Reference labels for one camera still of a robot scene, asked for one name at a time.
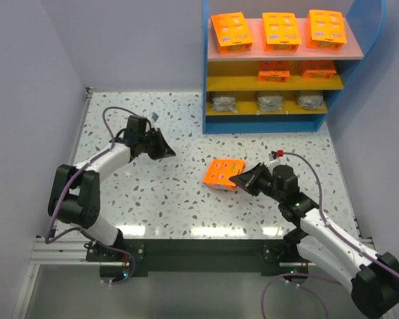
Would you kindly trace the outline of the orange scrub daddy box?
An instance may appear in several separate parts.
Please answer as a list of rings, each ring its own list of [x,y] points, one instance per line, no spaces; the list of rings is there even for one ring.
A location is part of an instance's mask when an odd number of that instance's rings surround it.
[[[243,159],[213,159],[204,175],[203,183],[211,189],[235,191],[237,186],[229,178],[244,172]]]
[[[339,51],[347,43],[342,13],[311,9],[305,24],[305,39],[307,48]]]

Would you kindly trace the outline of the bagged silver sponges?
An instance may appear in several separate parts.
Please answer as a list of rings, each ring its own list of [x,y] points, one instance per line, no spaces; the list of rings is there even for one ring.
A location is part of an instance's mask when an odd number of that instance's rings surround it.
[[[237,96],[234,92],[210,92],[209,103],[213,111],[237,113]]]
[[[260,112],[274,112],[282,109],[284,98],[279,91],[260,91],[256,94]]]
[[[307,110],[324,108],[324,97],[321,90],[300,90],[297,92],[297,103]]]

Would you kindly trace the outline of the orange Scrub Mommy box bottom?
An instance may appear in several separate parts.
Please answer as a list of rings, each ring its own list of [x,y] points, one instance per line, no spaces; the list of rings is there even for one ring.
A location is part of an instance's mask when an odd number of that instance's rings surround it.
[[[289,63],[282,60],[261,61],[258,79],[267,82],[286,82],[290,78]]]

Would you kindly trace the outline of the orange scrub mommy box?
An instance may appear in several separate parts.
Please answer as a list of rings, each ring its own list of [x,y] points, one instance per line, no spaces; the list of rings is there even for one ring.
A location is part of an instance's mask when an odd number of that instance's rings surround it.
[[[258,79],[267,82],[286,82],[290,78],[289,63],[282,60],[261,61]]]
[[[301,63],[303,78],[331,79],[336,74],[335,64],[331,60],[306,60]]]

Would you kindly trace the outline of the orange Scrub Mommy box top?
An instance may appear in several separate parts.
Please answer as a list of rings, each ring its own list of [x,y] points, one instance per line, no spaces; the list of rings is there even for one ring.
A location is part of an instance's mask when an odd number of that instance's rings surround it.
[[[301,63],[303,78],[331,79],[336,74],[335,64],[331,60],[306,60]]]

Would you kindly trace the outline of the orange sponge box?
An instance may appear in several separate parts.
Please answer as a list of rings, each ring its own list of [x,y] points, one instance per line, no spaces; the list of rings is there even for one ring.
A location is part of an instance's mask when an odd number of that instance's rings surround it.
[[[262,14],[263,49],[266,52],[296,52],[302,44],[294,13]]]
[[[211,25],[219,54],[251,50],[253,36],[242,12],[212,15]]]

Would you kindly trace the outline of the orange Scrub Daddy box top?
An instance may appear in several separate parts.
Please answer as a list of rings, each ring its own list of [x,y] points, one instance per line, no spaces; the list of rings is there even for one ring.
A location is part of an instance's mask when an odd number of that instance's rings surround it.
[[[347,43],[342,13],[311,9],[305,24],[305,39],[307,48],[339,51]]]

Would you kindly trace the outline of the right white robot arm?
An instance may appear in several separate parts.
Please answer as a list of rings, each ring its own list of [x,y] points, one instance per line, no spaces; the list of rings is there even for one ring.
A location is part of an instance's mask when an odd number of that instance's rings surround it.
[[[399,304],[399,262],[350,236],[304,194],[293,168],[263,163],[230,179],[252,196],[264,194],[278,203],[295,229],[286,235],[299,256],[316,264],[343,286],[367,318],[381,318]]]

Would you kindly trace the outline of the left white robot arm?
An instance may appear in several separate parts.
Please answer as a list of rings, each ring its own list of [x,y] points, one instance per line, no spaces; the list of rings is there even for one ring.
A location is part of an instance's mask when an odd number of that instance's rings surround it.
[[[151,160],[176,155],[150,119],[133,114],[103,150],[76,165],[57,168],[48,204],[51,219],[73,225],[71,231],[79,231],[107,249],[123,251],[122,231],[100,214],[100,185],[141,154]]]

